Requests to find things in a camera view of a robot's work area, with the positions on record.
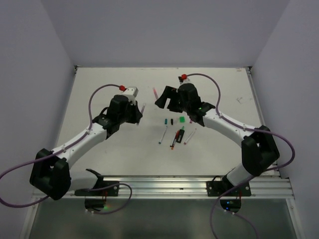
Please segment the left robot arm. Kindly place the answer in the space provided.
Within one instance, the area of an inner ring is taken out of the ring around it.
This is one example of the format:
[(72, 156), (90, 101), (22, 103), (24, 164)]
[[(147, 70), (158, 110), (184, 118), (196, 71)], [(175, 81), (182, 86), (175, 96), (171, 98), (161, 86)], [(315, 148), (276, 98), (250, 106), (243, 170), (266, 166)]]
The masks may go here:
[(128, 88), (115, 95), (105, 114), (91, 119), (76, 137), (53, 150), (40, 150), (35, 159), (29, 182), (48, 197), (59, 200), (67, 192), (85, 190), (96, 196), (104, 189), (101, 174), (87, 169), (71, 173), (72, 166), (97, 144), (116, 133), (123, 123), (139, 123), (142, 113), (136, 101), (137, 90)]

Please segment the teal white marker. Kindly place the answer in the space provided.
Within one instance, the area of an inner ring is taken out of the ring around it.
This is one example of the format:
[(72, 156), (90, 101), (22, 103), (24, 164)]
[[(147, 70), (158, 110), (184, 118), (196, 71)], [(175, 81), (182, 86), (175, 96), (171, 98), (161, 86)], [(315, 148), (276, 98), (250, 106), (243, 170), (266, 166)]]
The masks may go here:
[(165, 128), (164, 128), (164, 131), (163, 131), (163, 133), (162, 133), (162, 135), (160, 137), (160, 140), (159, 140), (158, 144), (162, 144), (163, 138), (164, 138), (164, 136), (165, 136), (165, 134), (167, 132), (167, 128), (168, 128), (168, 126), (166, 125)]

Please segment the green black highlighter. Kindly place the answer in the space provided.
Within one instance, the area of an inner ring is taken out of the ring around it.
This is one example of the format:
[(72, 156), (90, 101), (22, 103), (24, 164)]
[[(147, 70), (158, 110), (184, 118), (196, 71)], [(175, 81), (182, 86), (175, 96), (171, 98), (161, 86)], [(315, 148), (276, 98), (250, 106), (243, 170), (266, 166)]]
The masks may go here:
[(185, 130), (184, 130), (184, 126), (178, 131), (178, 135), (177, 135), (177, 143), (181, 143), (183, 136), (184, 136)]

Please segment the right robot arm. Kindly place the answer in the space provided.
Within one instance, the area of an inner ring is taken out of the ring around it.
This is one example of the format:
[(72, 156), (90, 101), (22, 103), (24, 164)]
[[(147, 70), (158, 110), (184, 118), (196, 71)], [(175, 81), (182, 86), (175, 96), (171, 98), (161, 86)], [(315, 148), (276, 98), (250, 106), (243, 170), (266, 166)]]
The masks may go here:
[(239, 127), (222, 119), (217, 107), (203, 102), (194, 84), (186, 83), (178, 89), (166, 86), (155, 105), (171, 112), (185, 112), (190, 119), (203, 127), (213, 129), (241, 147), (241, 163), (221, 179), (221, 188), (226, 195), (234, 195), (240, 184), (252, 177), (258, 177), (280, 156), (270, 130), (266, 126), (249, 131), (243, 124)]

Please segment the orange clear pen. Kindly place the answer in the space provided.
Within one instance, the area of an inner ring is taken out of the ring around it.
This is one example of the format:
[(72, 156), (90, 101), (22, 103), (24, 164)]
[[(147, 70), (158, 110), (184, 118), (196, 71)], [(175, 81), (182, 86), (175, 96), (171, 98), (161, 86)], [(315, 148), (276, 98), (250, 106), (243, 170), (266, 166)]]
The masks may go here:
[(177, 139), (178, 139), (178, 136), (179, 136), (179, 130), (176, 132), (175, 137), (174, 137), (174, 139), (173, 139), (173, 141), (172, 141), (172, 144), (171, 144), (171, 146), (170, 146), (171, 150), (174, 149), (174, 146), (175, 146), (175, 144), (176, 144), (176, 141), (177, 141)]

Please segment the pink white marker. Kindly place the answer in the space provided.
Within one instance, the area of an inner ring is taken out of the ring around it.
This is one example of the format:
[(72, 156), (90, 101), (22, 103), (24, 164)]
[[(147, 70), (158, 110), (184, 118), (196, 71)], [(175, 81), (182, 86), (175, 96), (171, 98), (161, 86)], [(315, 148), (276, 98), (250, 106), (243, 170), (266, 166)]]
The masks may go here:
[(185, 142), (183, 143), (184, 145), (187, 145), (188, 142), (191, 140), (191, 138), (194, 136), (194, 134), (196, 133), (196, 128), (191, 132), (191, 134), (186, 138)]

